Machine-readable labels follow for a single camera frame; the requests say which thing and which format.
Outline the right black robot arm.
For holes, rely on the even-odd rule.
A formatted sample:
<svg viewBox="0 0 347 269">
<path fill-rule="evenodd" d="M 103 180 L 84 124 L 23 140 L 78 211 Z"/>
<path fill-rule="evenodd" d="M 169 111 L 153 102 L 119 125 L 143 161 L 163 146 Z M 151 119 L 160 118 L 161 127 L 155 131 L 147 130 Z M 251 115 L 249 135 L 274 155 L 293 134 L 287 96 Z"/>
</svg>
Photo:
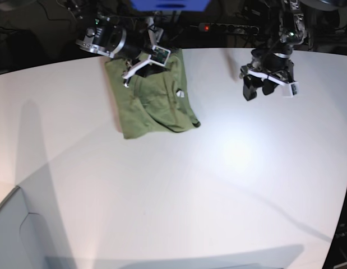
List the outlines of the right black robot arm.
<svg viewBox="0 0 347 269">
<path fill-rule="evenodd" d="M 158 12 L 119 14 L 103 1 L 63 1 L 60 4 L 76 20 L 89 23 L 76 39 L 81 50 L 124 61 L 124 87 L 129 87 L 134 75 L 145 77 L 167 70 L 171 51 L 159 45 L 164 30 L 156 26 Z"/>
</svg>

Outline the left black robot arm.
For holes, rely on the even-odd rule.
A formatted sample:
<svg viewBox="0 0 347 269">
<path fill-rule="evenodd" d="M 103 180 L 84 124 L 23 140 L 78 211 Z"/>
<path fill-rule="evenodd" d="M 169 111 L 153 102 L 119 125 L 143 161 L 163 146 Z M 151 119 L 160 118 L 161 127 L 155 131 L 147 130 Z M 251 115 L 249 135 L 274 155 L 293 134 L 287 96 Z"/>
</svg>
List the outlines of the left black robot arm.
<svg viewBox="0 0 347 269">
<path fill-rule="evenodd" d="M 296 96 L 299 83 L 294 79 L 290 59 L 294 47 L 307 37 L 304 14 L 299 1 L 268 1 L 268 40 L 251 51 L 252 60 L 240 68 L 243 96 L 247 101 L 257 97 L 257 90 L 272 94 L 277 87 L 284 97 Z"/>
</svg>

